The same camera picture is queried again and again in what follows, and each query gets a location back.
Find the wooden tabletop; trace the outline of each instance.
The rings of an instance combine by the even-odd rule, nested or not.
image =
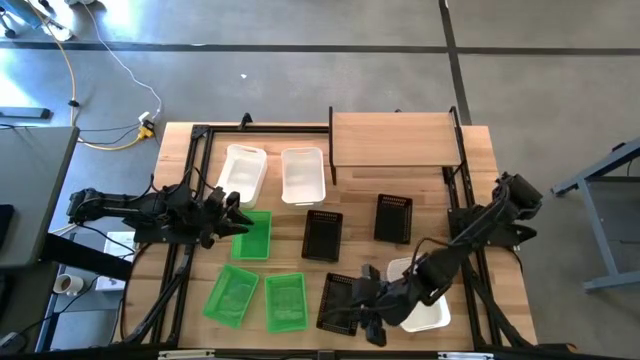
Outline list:
[[[333,164],[455,166],[453,124],[450,113],[334,113]]]
[[[193,123],[169,123],[166,127],[156,166],[156,186],[180,181],[184,171],[189,135]],[[465,146],[471,170],[476,201],[486,204],[498,176],[489,130],[485,126],[463,127]],[[306,210],[292,209],[280,199],[282,169],[280,152],[286,148],[317,146],[325,159],[328,172],[328,135],[326,134],[216,134],[213,141],[207,181],[215,184],[230,144],[263,148],[268,154],[268,169],[254,210],[273,212],[271,255],[267,261],[234,261],[230,259],[230,239],[217,242],[210,250],[197,249],[184,309],[181,347],[251,348],[251,349],[348,349],[378,350],[369,344],[359,329],[356,337],[315,328],[320,297],[328,272],[357,277],[360,266],[370,263],[386,273],[387,264],[410,256],[418,239],[431,236],[448,238],[446,209],[449,206],[441,169],[422,168],[343,168],[338,172],[338,186],[327,177],[327,196],[322,210],[344,214],[340,261],[335,264],[302,259],[302,237]],[[195,164],[200,164],[202,148]],[[394,245],[373,240],[373,224],[377,195],[388,193],[413,199],[411,245]],[[433,249],[433,244],[422,250]],[[134,269],[126,299],[127,334],[147,313],[158,296],[167,246],[154,244],[139,259]],[[522,275],[518,263],[503,249],[487,249],[493,291],[497,303],[522,335],[535,342],[535,333]],[[258,273],[261,281],[251,300],[240,329],[221,325],[202,315],[204,304],[224,264],[233,264]],[[264,277],[275,274],[305,274],[309,327],[306,331],[269,334],[266,331]],[[456,277],[446,293],[451,323],[440,329],[407,333],[400,327],[386,327],[388,345],[383,350],[470,350],[471,334],[462,278]],[[173,300],[168,306],[164,335],[173,314]],[[489,338],[486,312],[478,306],[485,338]]]

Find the wooden table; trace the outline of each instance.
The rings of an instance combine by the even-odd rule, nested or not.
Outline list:
[[[156,186],[174,184],[182,178],[192,125],[193,123],[167,125],[156,166]],[[463,133],[476,201],[486,204],[491,200],[491,190],[498,176],[489,129],[485,126],[466,126]],[[349,337],[315,328],[326,274],[334,272],[357,277],[360,275],[360,266],[364,263],[370,263],[385,273],[389,261],[410,256],[417,240],[422,236],[446,240],[449,233],[446,215],[449,200],[441,169],[345,167],[338,174],[338,186],[331,185],[330,178],[325,176],[327,196],[322,210],[344,214],[340,261],[329,264],[300,257],[306,210],[291,209],[280,199],[280,152],[291,147],[317,146],[325,155],[325,174],[328,174],[328,135],[216,134],[207,178],[209,183],[216,183],[225,160],[226,147],[230,144],[263,148],[268,154],[267,176],[255,210],[273,212],[271,256],[269,260],[262,262],[233,261],[230,259],[229,239],[219,241],[210,250],[197,249],[184,309],[180,347],[379,350],[380,348],[365,340],[363,330],[358,330],[356,337]],[[197,158],[194,163],[200,164],[200,160]],[[378,193],[413,199],[411,245],[394,245],[373,240]],[[434,246],[437,245],[425,243],[422,250],[430,250]],[[139,323],[158,296],[166,252],[166,245],[153,245],[136,265],[126,299],[127,333]],[[487,258],[497,303],[522,335],[535,342],[533,323],[518,263],[512,254],[503,249],[487,249]],[[258,285],[241,329],[231,329],[204,317],[204,304],[225,263],[256,272],[260,274],[261,279],[269,275],[303,272],[309,328],[302,332],[267,333],[264,281]],[[446,293],[446,298],[452,313],[448,326],[413,334],[406,333],[399,327],[387,326],[388,345],[382,350],[471,350],[469,319],[460,275]],[[486,312],[479,299],[477,302],[483,335],[488,339]],[[171,323],[173,300],[168,306],[167,314],[163,332],[165,335]]]

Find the white plastic container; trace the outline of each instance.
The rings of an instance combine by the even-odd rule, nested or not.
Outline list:
[[[402,272],[411,265],[411,258],[396,259],[387,267],[387,280],[394,281],[402,277]],[[444,295],[431,306],[418,302],[408,318],[400,326],[406,332],[418,332],[449,325],[451,313]]]
[[[282,201],[293,206],[322,205],[326,196],[322,150],[285,149],[282,158]]]
[[[258,201],[262,181],[267,174],[267,153],[262,149],[232,144],[227,147],[217,186],[227,194],[240,193],[240,207],[251,209]]]

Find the white cable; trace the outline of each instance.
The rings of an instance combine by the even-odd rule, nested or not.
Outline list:
[[[156,99],[158,99],[158,108],[156,109],[156,113],[153,115],[153,117],[151,117],[152,121],[155,121],[155,119],[158,117],[158,115],[160,114],[160,111],[162,111],[162,99],[160,99],[160,96],[158,96],[158,94],[156,94],[156,91],[153,90],[153,88],[141,81],[138,81],[138,79],[136,79],[136,77],[133,75],[133,72],[131,72],[131,69],[129,69],[125,64],[122,63],[122,61],[120,61],[120,59],[118,59],[118,57],[116,56],[116,54],[113,53],[113,51],[111,51],[111,48],[109,48],[109,46],[104,42],[104,40],[102,40],[102,37],[100,36],[100,31],[98,30],[98,23],[96,22],[96,19],[93,17],[93,14],[91,13],[91,11],[89,10],[89,8],[87,7],[87,5],[82,2],[82,5],[84,6],[85,10],[87,10],[87,13],[89,13],[89,16],[91,17],[91,21],[93,21],[93,27],[96,29],[96,35],[98,35],[98,40],[100,40],[100,42],[102,43],[102,45],[104,45],[105,48],[107,48],[107,50],[109,51],[109,54],[111,54],[111,56],[113,56],[114,59],[116,59],[116,61],[118,62],[118,64],[120,64],[120,66],[122,66],[125,70],[127,70],[129,72],[129,75],[131,75],[131,80],[133,80],[133,82],[135,82],[136,84],[142,86],[143,88],[151,91],[151,93],[153,94],[153,96],[156,97]]]

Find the gray floor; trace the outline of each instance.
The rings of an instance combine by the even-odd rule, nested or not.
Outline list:
[[[95,41],[84,8],[51,1],[80,41]],[[186,44],[445,45],[437,1],[104,1],[92,6],[112,41]],[[639,47],[640,3],[599,0],[451,0],[459,46]],[[48,41],[17,26],[22,40]],[[83,129],[126,125],[155,109],[108,53],[69,52],[83,104]],[[121,52],[165,102],[168,121],[325,121],[344,111],[443,111],[455,104],[443,54]],[[474,124],[491,128],[501,170],[520,172],[540,190],[564,180],[640,133],[639,57],[461,56]],[[70,82],[56,50],[0,50],[0,106],[54,110],[69,121]],[[95,140],[116,134],[87,134]],[[52,227],[65,224],[68,195],[94,186],[135,193],[153,171],[158,146],[124,152],[78,146]],[[634,167],[632,173],[640,174]],[[583,352],[637,358],[640,286],[586,295],[582,281],[604,274],[579,194],[545,196],[523,246],[525,281],[541,342],[572,342]],[[102,220],[103,230],[121,230]],[[54,347],[103,343],[112,318],[74,313]]]

